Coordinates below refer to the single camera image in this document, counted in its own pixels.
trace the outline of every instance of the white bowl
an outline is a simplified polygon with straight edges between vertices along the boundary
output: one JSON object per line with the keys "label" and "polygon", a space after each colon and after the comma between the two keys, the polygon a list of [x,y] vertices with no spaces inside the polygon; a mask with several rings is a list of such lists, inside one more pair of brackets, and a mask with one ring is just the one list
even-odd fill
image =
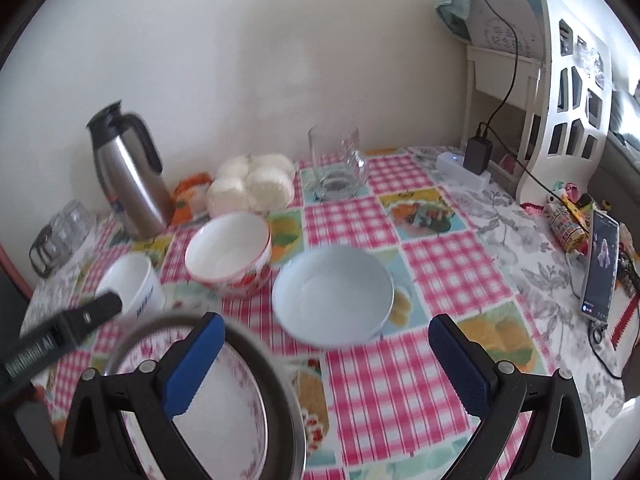
{"label": "white bowl", "polygon": [[320,348],[369,341],[391,313],[394,285],[375,257],[349,246],[313,249],[286,264],[273,285],[284,330]]}
{"label": "white bowl", "polygon": [[251,213],[229,213],[207,222],[184,254],[187,272],[221,295],[250,296],[271,273],[271,230]]}

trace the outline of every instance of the metal rim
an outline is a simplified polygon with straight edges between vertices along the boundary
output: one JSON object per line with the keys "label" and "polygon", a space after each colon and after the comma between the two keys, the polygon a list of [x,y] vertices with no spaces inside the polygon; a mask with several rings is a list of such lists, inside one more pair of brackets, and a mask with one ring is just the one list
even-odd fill
{"label": "metal rim", "polygon": [[[170,327],[195,326],[201,317],[172,312],[140,326],[116,346],[104,374],[115,374],[127,353],[146,336]],[[300,480],[306,464],[306,435],[302,411],[289,380],[266,346],[233,319],[225,318],[225,341],[247,364],[255,364],[251,372],[267,416],[267,457],[259,480]]]}

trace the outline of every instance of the glass cup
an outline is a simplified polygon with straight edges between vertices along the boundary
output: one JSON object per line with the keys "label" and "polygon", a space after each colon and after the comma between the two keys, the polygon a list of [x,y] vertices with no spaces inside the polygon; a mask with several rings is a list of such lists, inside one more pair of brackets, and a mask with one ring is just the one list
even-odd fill
{"label": "glass cup", "polygon": [[66,264],[80,248],[96,223],[78,200],[72,200],[56,213],[40,231],[29,250],[33,270],[41,278]]}
{"label": "glass cup", "polygon": [[309,148],[316,197],[341,200],[356,196],[369,177],[358,128],[344,118],[324,120],[309,130]]}
{"label": "glass cup", "polygon": [[55,226],[56,221],[60,225],[60,230],[68,233],[69,245],[72,251],[76,252],[94,228],[96,217],[86,210],[82,202],[72,200],[52,219],[52,225]]}

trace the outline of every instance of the power adapter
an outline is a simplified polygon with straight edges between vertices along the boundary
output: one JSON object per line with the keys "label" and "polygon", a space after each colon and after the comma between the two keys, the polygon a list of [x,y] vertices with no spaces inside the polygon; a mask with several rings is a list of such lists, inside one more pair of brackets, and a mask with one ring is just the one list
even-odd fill
{"label": "power adapter", "polygon": [[466,142],[463,167],[476,175],[483,174],[489,166],[493,148],[494,144],[486,137],[471,137]]}

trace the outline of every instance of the pink gingham tablecloth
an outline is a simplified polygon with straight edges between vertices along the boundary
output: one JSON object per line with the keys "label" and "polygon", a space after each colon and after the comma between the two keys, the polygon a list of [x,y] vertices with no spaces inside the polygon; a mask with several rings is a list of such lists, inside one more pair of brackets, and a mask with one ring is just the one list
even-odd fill
{"label": "pink gingham tablecloth", "polygon": [[[446,186],[435,184],[438,176],[419,153],[369,153],[368,184],[342,202],[317,202],[309,189],[310,170],[301,164],[292,205],[269,216],[279,244],[273,276],[252,298],[216,298],[190,282],[184,252],[197,225],[142,243],[129,240],[110,219],[101,227],[92,257],[74,271],[78,276],[67,304],[91,298],[122,254],[145,251],[167,294],[165,309],[218,310],[247,325],[282,359],[305,418],[306,480],[440,478],[478,421],[465,413],[431,351],[431,317],[449,314],[470,338],[483,335],[481,343],[490,353],[513,355],[522,371],[548,374],[556,363],[527,303],[485,249],[468,214]],[[321,351],[287,335],[274,318],[271,285],[279,267],[324,244],[371,251],[394,277],[392,315],[368,344]],[[50,370],[46,404],[59,428],[82,370],[104,368],[119,337],[117,326],[107,323]],[[526,421],[521,416],[494,478],[506,474]]]}

